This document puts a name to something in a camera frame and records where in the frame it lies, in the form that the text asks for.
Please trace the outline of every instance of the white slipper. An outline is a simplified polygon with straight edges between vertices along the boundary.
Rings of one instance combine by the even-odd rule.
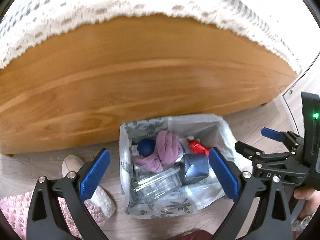
[[[62,163],[62,175],[65,177],[70,171],[78,172],[84,164],[83,160],[74,155],[67,156]],[[99,207],[106,218],[110,218],[116,211],[116,204],[100,186],[97,187],[89,200],[93,205]]]

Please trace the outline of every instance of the clear plastic container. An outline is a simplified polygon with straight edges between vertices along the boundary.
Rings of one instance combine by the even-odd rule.
[[[134,183],[134,192],[145,201],[158,199],[182,186],[179,167],[172,167]]]

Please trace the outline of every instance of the white bedspread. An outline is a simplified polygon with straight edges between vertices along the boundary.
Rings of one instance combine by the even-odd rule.
[[[301,72],[298,57],[279,30],[240,0],[15,0],[0,23],[0,68],[29,47],[84,23],[155,13],[192,17],[229,29],[281,57],[296,73]]]

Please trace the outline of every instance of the human hand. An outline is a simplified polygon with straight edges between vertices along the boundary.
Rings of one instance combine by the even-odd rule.
[[[297,188],[293,196],[296,199],[306,200],[306,204],[298,217],[299,220],[303,220],[306,216],[312,215],[320,206],[320,192],[311,187],[305,186]]]

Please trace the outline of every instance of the wooden panel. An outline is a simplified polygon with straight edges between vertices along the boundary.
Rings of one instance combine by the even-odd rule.
[[[318,56],[311,67],[284,94],[284,99],[292,113],[299,134],[304,137],[301,92],[320,94],[320,57]]]
[[[296,74],[247,38],[190,18],[118,17],[49,38],[0,71],[0,151],[115,140],[123,122],[229,114]]]

